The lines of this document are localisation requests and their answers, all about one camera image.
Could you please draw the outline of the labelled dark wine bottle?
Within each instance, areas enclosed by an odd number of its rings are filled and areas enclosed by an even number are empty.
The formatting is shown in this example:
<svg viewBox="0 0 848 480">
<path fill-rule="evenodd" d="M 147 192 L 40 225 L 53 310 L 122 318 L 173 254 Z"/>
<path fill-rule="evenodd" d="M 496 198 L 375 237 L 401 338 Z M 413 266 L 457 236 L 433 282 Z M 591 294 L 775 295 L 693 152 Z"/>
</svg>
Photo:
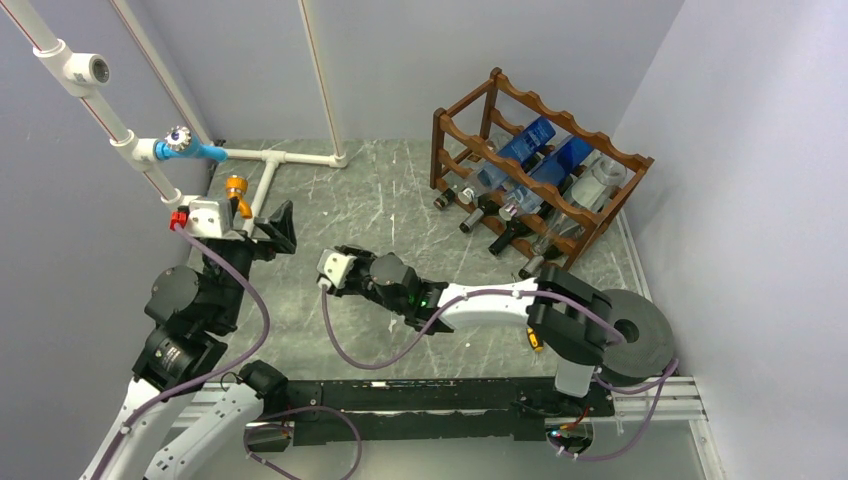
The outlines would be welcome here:
<svg viewBox="0 0 848 480">
<path fill-rule="evenodd" d="M 460 222 L 458 228 L 462 233 L 469 233 L 483 218 L 492 216 L 498 213 L 500 206 L 497 202 L 489 197 L 481 197 L 475 209 Z"/>
</svg>

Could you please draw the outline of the dark green wine bottle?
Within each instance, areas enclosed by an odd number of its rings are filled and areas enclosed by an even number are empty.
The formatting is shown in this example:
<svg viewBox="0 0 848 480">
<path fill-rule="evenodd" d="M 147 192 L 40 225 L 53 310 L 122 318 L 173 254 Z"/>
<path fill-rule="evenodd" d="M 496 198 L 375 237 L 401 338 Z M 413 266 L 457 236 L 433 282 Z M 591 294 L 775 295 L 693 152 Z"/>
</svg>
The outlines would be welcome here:
<svg viewBox="0 0 848 480">
<path fill-rule="evenodd" d="M 543 255 L 534 255 L 519 269 L 518 276 L 521 279 L 532 278 L 538 274 L 545 263 L 546 259 Z"/>
</svg>

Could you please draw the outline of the wooden wine rack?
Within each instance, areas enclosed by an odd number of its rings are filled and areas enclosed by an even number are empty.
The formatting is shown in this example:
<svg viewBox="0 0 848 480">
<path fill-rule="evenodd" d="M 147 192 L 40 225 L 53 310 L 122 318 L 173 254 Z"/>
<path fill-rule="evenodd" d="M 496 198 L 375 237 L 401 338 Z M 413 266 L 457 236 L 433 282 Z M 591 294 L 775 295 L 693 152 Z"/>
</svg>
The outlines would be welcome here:
<svg viewBox="0 0 848 480">
<path fill-rule="evenodd" d="M 498 68 L 471 93 L 433 114 L 430 185 L 438 208 L 455 201 L 460 230 L 496 233 L 490 254 L 514 247 L 521 278 L 546 265 L 569 269 L 611 226 L 653 164 L 609 136 L 516 89 Z"/>
</svg>

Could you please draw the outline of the clear stoppered glass bottle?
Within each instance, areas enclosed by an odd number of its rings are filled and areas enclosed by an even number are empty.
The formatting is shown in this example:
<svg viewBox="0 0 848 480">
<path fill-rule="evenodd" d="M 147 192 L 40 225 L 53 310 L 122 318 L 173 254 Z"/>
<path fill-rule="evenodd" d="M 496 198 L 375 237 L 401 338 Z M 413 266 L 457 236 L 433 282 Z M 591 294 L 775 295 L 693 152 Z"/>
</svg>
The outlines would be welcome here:
<svg viewBox="0 0 848 480">
<path fill-rule="evenodd" d="M 560 142 L 555 149 L 536 165 L 529 177 L 537 183 L 550 184 L 559 190 L 571 173 L 594 150 L 588 143 L 576 136 L 570 136 Z M 528 187 L 518 185 L 503 197 L 504 204 L 498 211 L 501 219 L 513 218 L 536 213 L 545 200 Z"/>
</svg>

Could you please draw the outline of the blue square bottle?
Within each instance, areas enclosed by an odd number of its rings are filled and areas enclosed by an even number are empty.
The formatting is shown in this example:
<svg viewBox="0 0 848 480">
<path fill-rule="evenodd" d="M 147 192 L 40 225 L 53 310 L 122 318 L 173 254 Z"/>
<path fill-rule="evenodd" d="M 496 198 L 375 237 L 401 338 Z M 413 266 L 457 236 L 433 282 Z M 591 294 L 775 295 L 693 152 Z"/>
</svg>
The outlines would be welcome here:
<svg viewBox="0 0 848 480">
<path fill-rule="evenodd" d="M 496 155 L 515 160 L 520 166 L 524 166 L 554 135 L 555 130 L 549 120 L 539 117 Z M 457 192 L 457 199 L 462 203 L 471 204 L 481 195 L 500 187 L 507 178 L 508 175 L 502 169 L 490 161 L 484 161 L 466 177 L 464 186 Z"/>
</svg>

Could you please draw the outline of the clear tall bottle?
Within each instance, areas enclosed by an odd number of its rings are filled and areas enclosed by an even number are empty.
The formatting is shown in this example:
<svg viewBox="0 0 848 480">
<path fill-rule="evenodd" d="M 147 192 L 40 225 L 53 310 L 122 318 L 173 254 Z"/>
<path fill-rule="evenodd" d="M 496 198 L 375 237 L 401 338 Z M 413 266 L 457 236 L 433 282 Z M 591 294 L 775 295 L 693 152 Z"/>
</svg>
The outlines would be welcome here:
<svg viewBox="0 0 848 480">
<path fill-rule="evenodd" d="M 627 169 L 606 155 L 598 158 L 584 171 L 565 192 L 564 199 L 573 207 L 598 212 L 607 203 L 610 193 L 625 179 Z M 534 259 L 544 257 L 553 245 L 553 234 L 562 238 L 576 239 L 584 228 L 564 213 L 557 213 L 548 230 L 533 245 Z"/>
</svg>

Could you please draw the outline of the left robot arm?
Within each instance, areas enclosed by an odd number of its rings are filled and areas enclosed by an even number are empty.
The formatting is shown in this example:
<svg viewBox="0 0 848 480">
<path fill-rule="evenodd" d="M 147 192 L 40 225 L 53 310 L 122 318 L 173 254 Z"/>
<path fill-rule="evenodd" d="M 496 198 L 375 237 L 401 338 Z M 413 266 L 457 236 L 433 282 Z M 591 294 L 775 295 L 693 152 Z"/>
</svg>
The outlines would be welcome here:
<svg viewBox="0 0 848 480">
<path fill-rule="evenodd" d="M 154 282 L 145 307 L 156 327 L 133 366 L 124 404 L 107 437 L 83 473 L 85 479 L 142 479 L 173 422 L 211 378 L 245 362 L 267 340 L 269 309 L 249 281 L 255 261 L 291 255 L 297 241 L 293 204 L 284 202 L 270 218 L 258 219 L 267 236 L 254 240 L 237 232 L 233 239 L 201 239 L 180 223 L 173 229 L 199 250 L 204 268 L 180 265 Z M 245 296 L 262 316 L 259 339 L 226 365 L 223 337 L 236 331 Z"/>
</svg>

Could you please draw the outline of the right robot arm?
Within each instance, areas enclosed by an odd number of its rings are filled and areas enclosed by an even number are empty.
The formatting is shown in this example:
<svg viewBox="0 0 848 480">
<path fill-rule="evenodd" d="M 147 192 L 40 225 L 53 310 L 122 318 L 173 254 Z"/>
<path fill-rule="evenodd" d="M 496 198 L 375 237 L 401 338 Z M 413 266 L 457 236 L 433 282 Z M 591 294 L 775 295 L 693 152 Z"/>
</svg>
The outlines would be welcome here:
<svg viewBox="0 0 848 480">
<path fill-rule="evenodd" d="M 419 338 L 476 327 L 532 329 L 558 357 L 551 388 L 557 411 L 574 415 L 606 350 L 625 338 L 608 317 L 608 295 L 557 267 L 518 282 L 467 286 L 427 280 L 397 255 L 327 248 L 317 263 L 322 296 L 355 295 L 399 315 Z"/>
</svg>

